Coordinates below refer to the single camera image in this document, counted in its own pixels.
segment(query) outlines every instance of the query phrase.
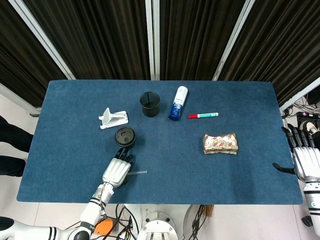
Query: black curtain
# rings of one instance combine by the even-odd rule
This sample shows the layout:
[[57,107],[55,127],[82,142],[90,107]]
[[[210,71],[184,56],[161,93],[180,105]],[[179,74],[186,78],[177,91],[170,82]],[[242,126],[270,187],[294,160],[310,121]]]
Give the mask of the black curtain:
[[161,0],[160,79],[211,81],[245,0]]
[[150,79],[145,0],[25,0],[77,79]]
[[66,77],[7,0],[0,22],[0,83],[41,107],[49,81]]
[[281,106],[320,76],[320,1],[257,0],[219,80],[272,82]]

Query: blue tablecloth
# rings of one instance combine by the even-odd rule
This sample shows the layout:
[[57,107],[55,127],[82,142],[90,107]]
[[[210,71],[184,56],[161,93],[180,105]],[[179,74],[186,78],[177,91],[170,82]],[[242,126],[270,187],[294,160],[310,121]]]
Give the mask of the blue tablecloth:
[[[179,86],[189,90],[180,121],[168,118]],[[140,95],[160,96],[160,113],[142,114]],[[129,123],[100,129],[106,107],[127,111]],[[188,119],[219,112],[219,117]],[[112,203],[301,204],[274,89],[268,82],[57,80],[47,89],[18,192],[18,201],[87,203],[119,147],[115,132],[136,131],[132,176]],[[236,133],[238,154],[203,151],[207,133]]]

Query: spray can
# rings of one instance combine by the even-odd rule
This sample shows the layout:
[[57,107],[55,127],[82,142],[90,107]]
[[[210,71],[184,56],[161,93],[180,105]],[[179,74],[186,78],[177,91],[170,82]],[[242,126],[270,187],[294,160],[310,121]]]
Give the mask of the spray can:
[[176,91],[173,104],[171,107],[169,119],[173,121],[178,121],[180,117],[180,113],[182,111],[182,108],[184,106],[186,97],[188,94],[188,88],[185,86],[180,86],[178,90]]

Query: gray floor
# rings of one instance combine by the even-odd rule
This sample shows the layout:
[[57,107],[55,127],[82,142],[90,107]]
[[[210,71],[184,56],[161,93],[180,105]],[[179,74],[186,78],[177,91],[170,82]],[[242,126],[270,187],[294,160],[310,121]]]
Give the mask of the gray floor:
[[[0,115],[8,122],[33,134],[37,118],[0,95]],[[297,124],[296,118],[288,123]],[[27,158],[27,154],[11,145],[0,142],[1,155]],[[0,176],[0,216],[11,217],[25,224],[56,226],[61,229],[77,222],[85,204],[38,203],[16,200],[21,178]],[[113,214],[115,205],[108,205]],[[197,206],[190,209],[184,223],[186,239],[191,233],[191,224]],[[216,205],[213,217],[199,231],[199,240],[320,240],[312,227],[305,227],[301,217],[308,214],[302,205]]]

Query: orange part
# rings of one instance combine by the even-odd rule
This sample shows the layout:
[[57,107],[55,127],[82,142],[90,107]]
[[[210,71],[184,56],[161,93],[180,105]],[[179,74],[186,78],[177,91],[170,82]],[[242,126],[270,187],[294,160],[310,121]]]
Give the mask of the orange part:
[[113,227],[114,222],[111,219],[105,219],[100,222],[94,230],[95,234],[106,235]]

